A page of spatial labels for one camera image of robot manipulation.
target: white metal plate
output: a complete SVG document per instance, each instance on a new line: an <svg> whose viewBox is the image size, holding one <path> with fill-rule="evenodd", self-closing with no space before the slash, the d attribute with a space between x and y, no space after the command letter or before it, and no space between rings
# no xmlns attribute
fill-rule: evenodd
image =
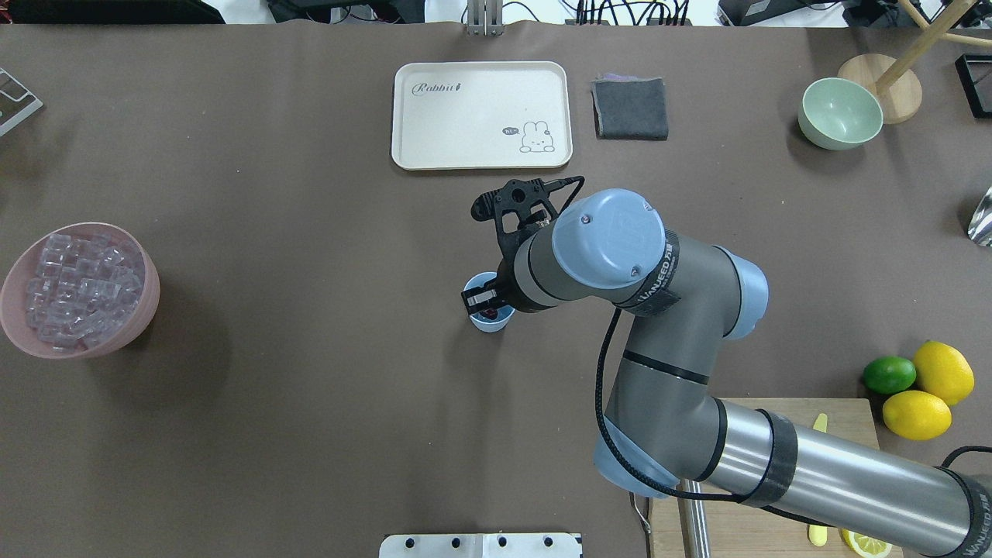
<svg viewBox="0 0 992 558"><path fill-rule="evenodd" d="M571 158L553 62L407 64L393 84L393 161L410 171L551 169Z"/></svg>
<svg viewBox="0 0 992 558"><path fill-rule="evenodd" d="M390 535L379 558L581 558L582 535L481 533Z"/></svg>

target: metal rod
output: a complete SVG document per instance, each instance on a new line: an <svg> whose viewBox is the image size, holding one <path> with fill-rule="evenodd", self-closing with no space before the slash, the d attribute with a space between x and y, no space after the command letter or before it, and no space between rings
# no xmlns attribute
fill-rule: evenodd
<svg viewBox="0 0 992 558"><path fill-rule="evenodd" d="M681 481L679 489L686 492L701 492L696 481ZM706 511L702 500L679 499L679 519L682 522L682 545L685 558L709 558L709 534L706 532Z"/></svg>

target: knife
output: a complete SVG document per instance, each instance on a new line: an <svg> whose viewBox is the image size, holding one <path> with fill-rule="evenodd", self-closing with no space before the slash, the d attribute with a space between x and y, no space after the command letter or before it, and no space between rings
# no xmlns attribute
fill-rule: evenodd
<svg viewBox="0 0 992 558"><path fill-rule="evenodd" d="M816 421L812 423L812 429L819 432L826 432L826 414L820 413L816 417ZM813 546L823 546L826 544L826 527L823 525L810 525L808 537L809 542Z"/></svg>

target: blue joint cap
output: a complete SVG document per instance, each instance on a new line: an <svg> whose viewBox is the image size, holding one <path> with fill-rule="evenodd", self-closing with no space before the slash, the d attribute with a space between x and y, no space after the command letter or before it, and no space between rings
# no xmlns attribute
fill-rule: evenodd
<svg viewBox="0 0 992 558"><path fill-rule="evenodd" d="M610 433L610 438L613 440L617 449L620 450L620 455L633 465L634 469L643 473L645 477L656 481L659 485L674 487L679 482L679 479L675 475L672 475L667 469L659 465L657 461L645 453L633 440L614 426L609 419L606 417L603 417L603 419L606 421L606 430ZM667 494L648 487L644 483L634 479L630 473L627 473L627 470L613 457L602 436L596 440L596 450L592 455L592 462L596 465L596 469L599 470L599 474L617 487L646 497L668 497Z"/></svg>
<svg viewBox="0 0 992 558"><path fill-rule="evenodd" d="M662 261L665 226L639 194L604 190L558 216L552 251L575 281L593 289L621 289L643 281Z"/></svg>
<svg viewBox="0 0 992 558"><path fill-rule="evenodd" d="M737 282L741 288L741 309L737 314L737 323L723 338L739 340L754 331L755 325L765 316L765 310L768 309L768 279L757 265L730 253L723 246L715 247L727 254L737 272Z"/></svg>

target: wooden cutting board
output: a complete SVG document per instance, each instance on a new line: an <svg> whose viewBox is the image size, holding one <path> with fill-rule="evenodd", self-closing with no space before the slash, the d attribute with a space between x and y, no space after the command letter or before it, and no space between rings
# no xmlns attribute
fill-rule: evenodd
<svg viewBox="0 0 992 558"><path fill-rule="evenodd" d="M812 427L816 415L826 413L829 434L871 448L878 448L875 421L867 399L726 399L731 403L779 412L794 423ZM703 485L707 491L712 487ZM715 558L857 558L841 539L838 529L827 529L825 546L806 538L806 526L739 503L708 501L704 505L710 553ZM681 558L682 528L675 498L653 499L650 513L654 558ZM893 548L890 558L903 558Z"/></svg>

